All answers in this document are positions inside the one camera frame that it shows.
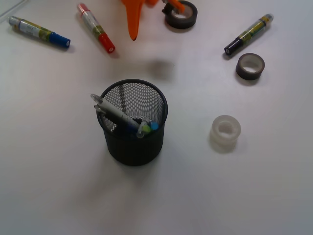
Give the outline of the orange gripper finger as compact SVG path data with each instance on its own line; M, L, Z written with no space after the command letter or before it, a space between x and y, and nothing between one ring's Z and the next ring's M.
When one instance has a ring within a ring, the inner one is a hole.
M127 23L130 38L135 41L139 30L141 8L145 0L123 0L127 13Z

